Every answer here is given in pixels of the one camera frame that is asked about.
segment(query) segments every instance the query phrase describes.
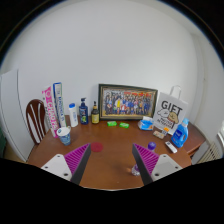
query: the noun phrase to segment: white mug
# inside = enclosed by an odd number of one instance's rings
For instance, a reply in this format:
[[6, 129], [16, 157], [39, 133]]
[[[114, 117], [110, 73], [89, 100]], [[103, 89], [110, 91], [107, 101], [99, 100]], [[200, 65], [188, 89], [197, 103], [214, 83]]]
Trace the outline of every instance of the white mug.
[[71, 143], [70, 131], [71, 131], [70, 126], [61, 127], [57, 130], [57, 135], [59, 136], [61, 142], [64, 145], [70, 145]]

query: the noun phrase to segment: white paper bag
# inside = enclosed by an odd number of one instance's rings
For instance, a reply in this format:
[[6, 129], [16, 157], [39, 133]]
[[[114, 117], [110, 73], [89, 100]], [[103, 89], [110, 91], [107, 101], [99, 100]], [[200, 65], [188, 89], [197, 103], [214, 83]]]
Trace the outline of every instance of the white paper bag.
[[[178, 98], [172, 96], [174, 87], [180, 89]], [[170, 94], [160, 93], [153, 116], [154, 125], [159, 129], [168, 127], [171, 135], [173, 135], [177, 126], [182, 123], [187, 111], [188, 103], [180, 100], [180, 94], [180, 86], [173, 86]]]

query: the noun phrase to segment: dark bottle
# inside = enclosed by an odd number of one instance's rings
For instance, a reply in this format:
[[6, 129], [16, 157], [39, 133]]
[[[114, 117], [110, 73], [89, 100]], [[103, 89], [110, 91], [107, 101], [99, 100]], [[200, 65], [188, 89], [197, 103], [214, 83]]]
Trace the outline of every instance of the dark bottle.
[[93, 106], [91, 116], [92, 116], [92, 123], [98, 124], [99, 123], [99, 110], [97, 109], [96, 101], [94, 101], [94, 106]]

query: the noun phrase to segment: framed picture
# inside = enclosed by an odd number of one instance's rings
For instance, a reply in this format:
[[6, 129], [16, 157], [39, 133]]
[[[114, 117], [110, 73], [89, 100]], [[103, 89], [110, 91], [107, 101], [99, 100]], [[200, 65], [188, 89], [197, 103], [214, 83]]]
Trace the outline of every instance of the framed picture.
[[100, 120], [141, 120], [153, 117], [158, 90], [99, 84]]

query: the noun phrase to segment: plastic bottle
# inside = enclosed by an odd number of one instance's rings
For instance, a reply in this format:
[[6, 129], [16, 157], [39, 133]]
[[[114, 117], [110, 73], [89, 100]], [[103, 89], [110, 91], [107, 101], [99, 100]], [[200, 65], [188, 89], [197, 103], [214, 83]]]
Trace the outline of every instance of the plastic bottle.
[[69, 104], [69, 113], [70, 113], [70, 123], [71, 127], [75, 127], [78, 125], [78, 118], [77, 118], [77, 110], [74, 103]]
[[79, 115], [80, 115], [80, 120], [81, 124], [88, 124], [88, 107], [85, 105], [85, 99], [86, 98], [81, 98], [81, 106], [79, 106]]
[[[153, 151], [153, 152], [154, 152], [155, 148], [156, 148], [156, 143], [155, 143], [155, 142], [149, 142], [149, 144], [148, 144], [148, 149], [149, 149], [150, 151]], [[139, 172], [139, 169], [138, 169], [138, 165], [137, 165], [137, 164], [135, 164], [135, 165], [132, 167], [131, 172], [132, 172], [132, 174], [133, 174], [134, 176], [139, 176], [139, 175], [140, 175], [140, 172]]]
[[155, 142], [149, 142], [148, 149], [152, 152], [155, 152], [156, 143]]
[[97, 110], [96, 101], [94, 101], [94, 106], [92, 110], [92, 123], [98, 124], [99, 123], [99, 110]]
[[187, 118], [184, 118], [182, 124], [179, 124], [177, 126], [176, 131], [171, 137], [172, 142], [178, 148], [181, 148], [188, 138], [188, 128], [187, 128], [188, 122], [189, 120]]

